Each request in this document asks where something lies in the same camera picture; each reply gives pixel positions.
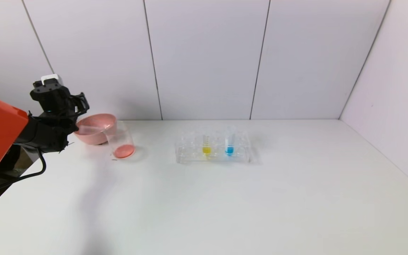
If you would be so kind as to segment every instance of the pink liquid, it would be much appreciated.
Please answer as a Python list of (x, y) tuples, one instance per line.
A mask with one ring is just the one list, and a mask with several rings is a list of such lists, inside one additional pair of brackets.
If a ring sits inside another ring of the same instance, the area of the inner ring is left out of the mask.
[(130, 144), (125, 144), (120, 147), (118, 147), (114, 152), (113, 155), (116, 158), (126, 158), (135, 152), (135, 147)]

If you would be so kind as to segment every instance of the pink bowl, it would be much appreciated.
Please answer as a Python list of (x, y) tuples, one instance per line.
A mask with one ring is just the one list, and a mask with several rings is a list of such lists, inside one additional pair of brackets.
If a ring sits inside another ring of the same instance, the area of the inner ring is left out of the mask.
[(108, 113), (101, 113), (88, 116), (77, 122), (76, 126), (82, 125), (97, 127), (96, 129), (80, 129), (75, 133), (76, 137), (86, 144), (97, 145), (107, 142), (104, 130), (116, 128), (116, 117)]

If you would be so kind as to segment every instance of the white wall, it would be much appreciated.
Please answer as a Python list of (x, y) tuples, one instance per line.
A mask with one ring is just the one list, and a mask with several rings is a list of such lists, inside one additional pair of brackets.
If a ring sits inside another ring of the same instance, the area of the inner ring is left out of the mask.
[(249, 119), (268, 0), (146, 0), (164, 119)]
[(0, 0), (0, 100), (33, 114), (42, 113), (29, 92), (32, 83), (51, 74), (23, 3)]
[(272, 0), (251, 119), (339, 118), (389, 0)]
[(341, 119), (408, 175), (408, 0), (392, 0)]
[(143, 0), (25, 0), (55, 73), (89, 114), (161, 119)]

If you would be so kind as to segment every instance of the yellow liquid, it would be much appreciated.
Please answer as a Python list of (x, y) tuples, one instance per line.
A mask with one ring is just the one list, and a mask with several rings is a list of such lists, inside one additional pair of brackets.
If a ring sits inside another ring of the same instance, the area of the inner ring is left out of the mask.
[(212, 152), (212, 148), (203, 146), (203, 153), (204, 154), (210, 154), (211, 152)]

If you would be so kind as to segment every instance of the black cable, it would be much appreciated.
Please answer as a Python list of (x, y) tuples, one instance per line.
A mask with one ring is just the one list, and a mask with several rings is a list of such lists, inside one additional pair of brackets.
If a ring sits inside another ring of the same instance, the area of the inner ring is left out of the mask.
[(45, 163), (45, 159), (44, 159), (44, 157), (42, 155), (42, 152), (40, 151), (40, 148), (37, 148), (37, 154), (39, 155), (40, 161), (42, 161), (42, 170), (40, 170), (39, 172), (36, 172), (36, 173), (21, 176), (21, 177), (15, 179), (15, 180), (8, 181), (6, 183), (0, 184), (0, 189), (2, 189), (4, 187), (7, 187), (7, 186), (9, 186), (11, 184), (14, 184), (14, 183), (16, 183), (18, 181), (21, 181), (21, 180), (24, 180), (24, 179), (27, 179), (27, 178), (30, 178), (30, 177), (34, 177), (34, 176), (38, 176), (38, 175), (43, 174), (45, 172), (45, 169), (47, 168), (47, 163)]

